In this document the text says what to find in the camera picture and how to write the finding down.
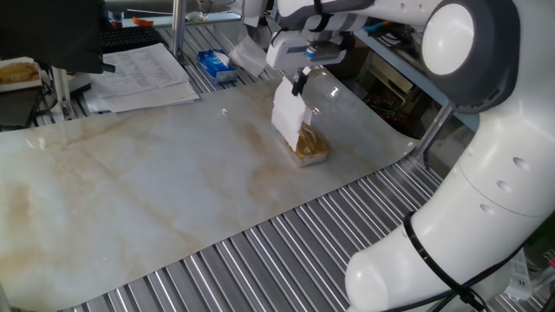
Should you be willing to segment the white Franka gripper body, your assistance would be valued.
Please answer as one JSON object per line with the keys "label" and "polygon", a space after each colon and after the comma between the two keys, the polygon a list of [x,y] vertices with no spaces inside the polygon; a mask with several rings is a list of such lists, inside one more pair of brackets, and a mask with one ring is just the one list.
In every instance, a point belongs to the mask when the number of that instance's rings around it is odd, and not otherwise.
{"label": "white Franka gripper body", "polygon": [[274,69],[293,69],[337,64],[347,51],[334,42],[312,42],[298,31],[278,31],[271,39],[266,54]]}

